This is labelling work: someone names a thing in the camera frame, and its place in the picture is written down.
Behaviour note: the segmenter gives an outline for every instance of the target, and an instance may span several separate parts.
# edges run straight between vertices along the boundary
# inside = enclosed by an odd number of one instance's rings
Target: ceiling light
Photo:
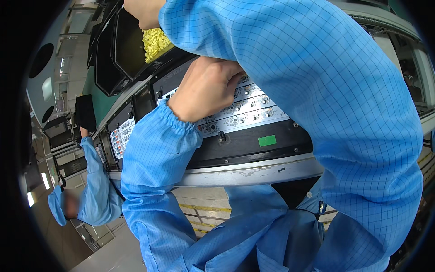
[[[32,207],[32,205],[35,203],[35,201],[33,201],[33,196],[31,192],[27,193],[27,199],[29,200],[29,206]]]
[[[51,78],[47,77],[44,83],[42,83],[42,95],[44,96],[44,101],[49,101],[52,94],[53,89],[51,88]]]
[[[47,174],[41,173],[41,175],[42,175],[42,180],[44,181],[45,189],[46,190],[50,189],[50,184],[48,184]]]

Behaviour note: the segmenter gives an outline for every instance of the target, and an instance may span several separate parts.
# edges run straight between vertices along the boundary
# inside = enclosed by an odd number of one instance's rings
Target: label
[[[271,135],[271,136],[258,138],[258,143],[260,144],[260,146],[276,144],[276,137],[275,135]]]

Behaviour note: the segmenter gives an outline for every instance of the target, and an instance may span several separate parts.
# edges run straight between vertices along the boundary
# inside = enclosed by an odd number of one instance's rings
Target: factory floor
[[[172,193],[199,238],[230,218],[231,207],[224,188],[179,187]],[[326,214],[320,216],[319,221],[324,223],[325,230],[336,214],[334,208],[328,206]]]

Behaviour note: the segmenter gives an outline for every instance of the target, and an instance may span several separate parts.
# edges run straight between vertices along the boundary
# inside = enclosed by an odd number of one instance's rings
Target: circuit board
[[[288,119],[288,115],[282,109],[272,106],[202,124],[198,129],[203,133],[203,137],[207,138],[216,136],[220,131],[229,133]]]
[[[164,97],[162,99],[157,99],[157,106],[160,105],[160,102],[163,99],[171,98],[175,94],[177,89],[178,87],[164,94]],[[264,94],[264,92],[251,80],[249,76],[244,76],[239,80],[237,84],[236,90],[234,92],[234,102],[254,97],[260,94]]]
[[[124,151],[135,127],[133,118],[128,119],[110,134],[110,141],[117,159],[124,157]]]
[[[177,89],[164,94],[162,99],[157,100],[157,105],[163,99],[171,98]],[[207,138],[217,135],[220,131],[229,133],[287,119],[289,117],[249,76],[245,75],[234,91],[234,103],[215,115],[202,118],[196,125],[203,133],[203,137]]]
[[[197,122],[197,125],[210,123],[230,116],[259,110],[264,107],[275,106],[275,103],[265,94],[234,102],[231,106],[222,109],[215,115],[207,116]]]

